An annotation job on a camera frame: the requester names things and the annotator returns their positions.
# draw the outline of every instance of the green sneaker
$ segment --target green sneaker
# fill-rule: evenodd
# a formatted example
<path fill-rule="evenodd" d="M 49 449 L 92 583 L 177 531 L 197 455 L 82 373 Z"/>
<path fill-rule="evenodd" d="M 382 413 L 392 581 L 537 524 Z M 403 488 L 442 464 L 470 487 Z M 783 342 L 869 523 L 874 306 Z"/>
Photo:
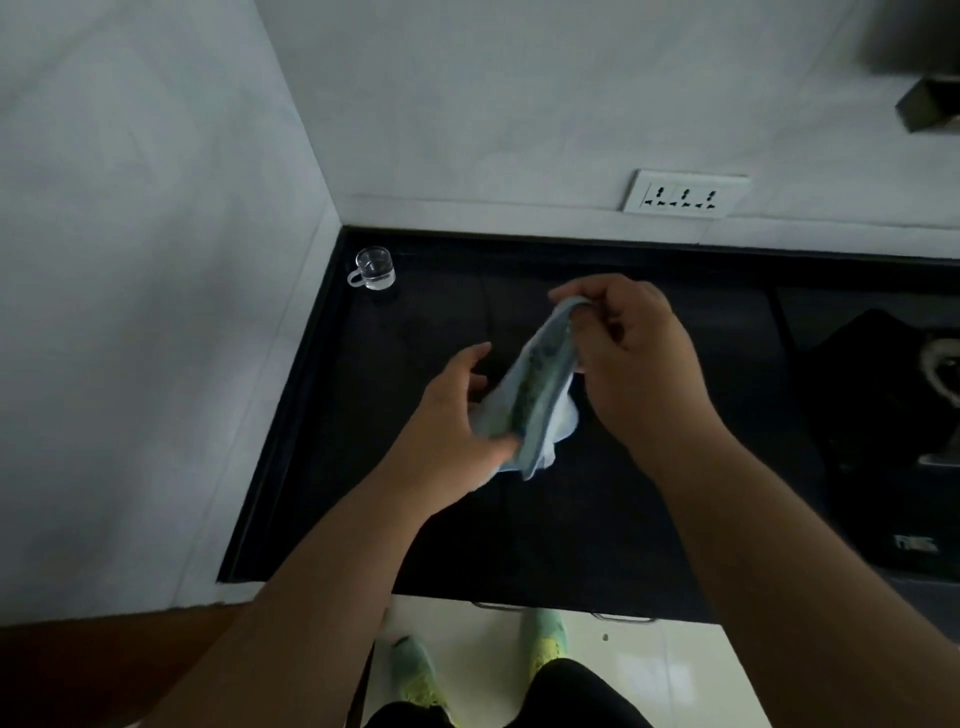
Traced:
<path fill-rule="evenodd" d="M 390 673 L 400 700 L 422 708 L 439 705 L 450 716 L 444 694 L 437 687 L 437 674 L 423 643 L 416 637 L 400 638 L 390 649 Z"/>
<path fill-rule="evenodd" d="M 553 660 L 566 657 L 566 627 L 556 609 L 528 609 L 523 613 L 521 638 L 530 661 L 530 680 L 540 668 Z"/>

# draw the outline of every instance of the left hand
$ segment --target left hand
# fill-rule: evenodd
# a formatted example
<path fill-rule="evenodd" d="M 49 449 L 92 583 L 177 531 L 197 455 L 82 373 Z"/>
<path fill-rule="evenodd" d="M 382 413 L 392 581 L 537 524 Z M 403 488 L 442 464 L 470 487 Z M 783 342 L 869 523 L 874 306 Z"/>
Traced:
<path fill-rule="evenodd" d="M 470 429 L 467 394 L 487 386 L 472 369 L 490 349 L 476 344 L 450 359 L 376 468 L 390 487 L 422 503 L 427 517 L 479 488 L 519 446 L 514 435 L 486 440 Z"/>

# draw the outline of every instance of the white tile floor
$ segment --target white tile floor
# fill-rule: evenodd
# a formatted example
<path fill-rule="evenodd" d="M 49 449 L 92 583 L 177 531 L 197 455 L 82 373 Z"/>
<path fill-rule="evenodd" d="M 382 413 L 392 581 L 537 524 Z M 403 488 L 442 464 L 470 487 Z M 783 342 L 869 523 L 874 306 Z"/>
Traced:
<path fill-rule="evenodd" d="M 680 621 L 605 621 L 565 612 L 570 657 L 614 686 L 655 728 L 768 728 L 721 627 Z M 373 653 L 363 723 L 394 699 L 388 650 L 418 635 L 463 728 L 501 728 L 526 687 L 520 615 L 468 602 L 395 596 Z"/>

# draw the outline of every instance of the outlet plate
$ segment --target outlet plate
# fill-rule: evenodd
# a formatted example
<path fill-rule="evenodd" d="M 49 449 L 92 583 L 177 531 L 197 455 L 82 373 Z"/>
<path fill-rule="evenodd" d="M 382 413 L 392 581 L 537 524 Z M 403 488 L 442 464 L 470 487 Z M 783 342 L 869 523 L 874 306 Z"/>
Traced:
<path fill-rule="evenodd" d="M 673 217 L 727 217 L 749 191 L 749 177 L 638 169 L 623 211 Z"/>

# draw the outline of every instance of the black countertop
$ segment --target black countertop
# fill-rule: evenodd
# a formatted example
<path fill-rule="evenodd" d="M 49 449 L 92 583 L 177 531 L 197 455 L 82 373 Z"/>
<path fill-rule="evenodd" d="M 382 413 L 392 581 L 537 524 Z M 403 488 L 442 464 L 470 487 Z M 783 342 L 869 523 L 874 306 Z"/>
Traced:
<path fill-rule="evenodd" d="M 382 292 L 346 287 L 353 253 L 371 244 L 394 254 L 397 284 Z M 848 311 L 828 303 L 825 314 L 817 297 L 835 296 L 835 289 L 796 286 L 835 286 L 852 264 L 861 284 L 954 285 L 941 267 L 906 261 L 347 231 L 221 578 L 268 578 L 375 465 L 453 353 L 493 341 L 479 371 L 495 383 L 549 314 L 546 291 L 598 270 L 649 279 L 664 290 L 731 430 L 831 521 L 828 462 L 794 398 L 790 363 L 798 341 L 819 335 L 810 333 L 818 327 L 831 333 L 830 315 L 844 319 Z M 792 287 L 783 293 L 782 286 Z M 850 294 L 850 312 L 873 295 Z M 910 293 L 898 295 L 923 307 Z M 960 297 L 944 298 L 960 323 Z M 581 382 L 571 391 L 581 422 L 558 445 L 556 463 L 526 482 L 516 473 L 498 475 L 431 519 L 395 591 L 713 621 L 656 488 L 596 420 Z M 960 588 L 922 579 L 897 586 L 960 636 Z"/>

